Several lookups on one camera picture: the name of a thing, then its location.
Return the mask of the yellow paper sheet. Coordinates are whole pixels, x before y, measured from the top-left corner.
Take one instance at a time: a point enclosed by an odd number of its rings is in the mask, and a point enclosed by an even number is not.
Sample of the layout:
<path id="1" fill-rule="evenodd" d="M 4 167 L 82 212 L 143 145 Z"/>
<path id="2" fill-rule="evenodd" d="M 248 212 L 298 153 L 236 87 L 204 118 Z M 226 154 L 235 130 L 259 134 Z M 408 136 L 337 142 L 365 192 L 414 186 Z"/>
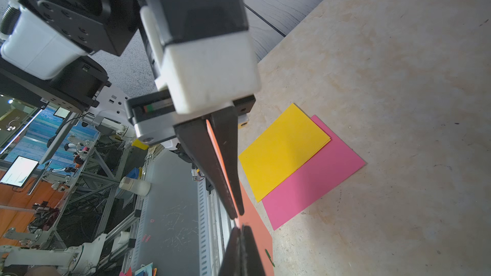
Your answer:
<path id="1" fill-rule="evenodd" d="M 291 104 L 239 155 L 256 201 L 261 202 L 330 141 L 307 114 Z"/>

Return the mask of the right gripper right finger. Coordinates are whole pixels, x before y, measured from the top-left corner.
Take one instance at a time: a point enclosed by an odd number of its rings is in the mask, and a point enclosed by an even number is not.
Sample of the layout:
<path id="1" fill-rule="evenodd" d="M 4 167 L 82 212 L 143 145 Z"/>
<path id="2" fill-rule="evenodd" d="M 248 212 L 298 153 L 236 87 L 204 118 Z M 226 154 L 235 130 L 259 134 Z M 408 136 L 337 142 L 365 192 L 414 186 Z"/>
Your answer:
<path id="1" fill-rule="evenodd" d="M 243 226 L 240 231 L 240 274 L 242 276 L 266 276 L 250 226 Z"/>

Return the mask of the salmon pink paper sheet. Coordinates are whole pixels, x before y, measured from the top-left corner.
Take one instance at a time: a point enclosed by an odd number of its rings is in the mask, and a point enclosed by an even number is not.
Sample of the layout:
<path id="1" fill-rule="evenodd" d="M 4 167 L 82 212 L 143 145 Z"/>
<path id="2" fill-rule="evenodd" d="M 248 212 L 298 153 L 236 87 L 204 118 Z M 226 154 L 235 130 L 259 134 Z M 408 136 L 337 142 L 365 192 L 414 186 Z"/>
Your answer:
<path id="1" fill-rule="evenodd" d="M 216 140 L 214 139 L 210 121 L 209 120 L 207 121 L 208 121 L 208 131 L 210 132 L 210 136 L 212 137 L 214 144 L 216 144 Z M 222 164 L 222 161 L 220 160 L 221 158 L 220 152 L 218 149 L 216 150 L 217 150 L 217 156 L 219 157 L 219 161 Z M 244 211 L 244 214 L 242 216 L 238 216 L 232 221 L 234 222 L 235 227 L 239 228 L 240 230 L 242 229 L 243 226 L 250 226 L 252 228 L 254 239 L 256 241 L 260 253 L 260 257 L 262 260 L 265 273 L 266 275 L 274 275 L 274 267 L 271 265 L 271 262 L 269 261 L 267 254 L 265 253 L 265 249 L 268 249 L 270 251 L 270 248 L 272 247 L 271 235 L 267 233 L 264 223 L 260 220 L 260 217 L 258 216 L 257 211 L 255 210 L 253 205 L 250 205 L 249 208 L 250 208 L 249 210 Z"/>

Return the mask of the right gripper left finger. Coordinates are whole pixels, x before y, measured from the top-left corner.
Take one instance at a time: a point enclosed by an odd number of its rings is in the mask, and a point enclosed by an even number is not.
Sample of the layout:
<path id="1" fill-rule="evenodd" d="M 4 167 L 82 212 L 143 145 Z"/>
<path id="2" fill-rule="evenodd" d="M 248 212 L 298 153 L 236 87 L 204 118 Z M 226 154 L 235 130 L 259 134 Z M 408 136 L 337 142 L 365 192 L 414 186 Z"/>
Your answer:
<path id="1" fill-rule="evenodd" d="M 241 276 L 241 230 L 234 227 L 231 231 L 218 276 Z"/>

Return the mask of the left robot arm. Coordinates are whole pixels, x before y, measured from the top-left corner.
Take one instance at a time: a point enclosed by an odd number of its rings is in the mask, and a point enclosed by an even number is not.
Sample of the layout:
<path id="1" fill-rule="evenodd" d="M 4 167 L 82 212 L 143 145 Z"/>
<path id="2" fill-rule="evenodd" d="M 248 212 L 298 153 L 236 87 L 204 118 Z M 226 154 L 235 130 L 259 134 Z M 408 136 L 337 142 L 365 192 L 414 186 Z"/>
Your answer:
<path id="1" fill-rule="evenodd" d="M 90 55 L 120 56 L 136 33 L 157 91 L 105 102 L 111 82 Z M 237 129 L 260 89 L 243 0 L 11 0 L 1 80 L 72 112 L 126 115 L 144 143 L 178 139 L 230 218 L 243 216 Z"/>

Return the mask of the magenta paper sheet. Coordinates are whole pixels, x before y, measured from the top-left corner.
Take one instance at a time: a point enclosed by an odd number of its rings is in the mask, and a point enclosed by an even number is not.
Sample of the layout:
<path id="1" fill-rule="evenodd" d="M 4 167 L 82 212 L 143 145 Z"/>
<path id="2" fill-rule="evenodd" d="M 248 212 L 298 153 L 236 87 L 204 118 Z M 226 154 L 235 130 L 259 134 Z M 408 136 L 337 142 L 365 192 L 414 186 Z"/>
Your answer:
<path id="1" fill-rule="evenodd" d="M 318 116 L 311 119 L 331 140 L 263 198 L 273 230 L 279 229 L 366 165 Z"/>

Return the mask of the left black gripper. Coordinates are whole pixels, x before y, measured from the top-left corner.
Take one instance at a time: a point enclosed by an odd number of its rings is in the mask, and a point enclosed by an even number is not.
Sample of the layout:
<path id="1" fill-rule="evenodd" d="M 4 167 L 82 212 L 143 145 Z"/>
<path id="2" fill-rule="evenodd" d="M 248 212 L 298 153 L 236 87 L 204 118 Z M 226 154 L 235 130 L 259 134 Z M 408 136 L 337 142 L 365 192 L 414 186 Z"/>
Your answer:
<path id="1" fill-rule="evenodd" d="M 148 146 L 176 135 L 193 163 L 215 188 L 228 216 L 234 220 L 244 214 L 238 175 L 238 116 L 251 112 L 255 102 L 255 96 L 249 95 L 190 114 L 179 114 L 169 90 L 165 89 L 125 101 L 125 111 L 137 138 Z M 217 145 L 208 131 L 208 121 L 197 119 L 210 115 Z M 216 149 L 220 152 L 223 167 Z"/>

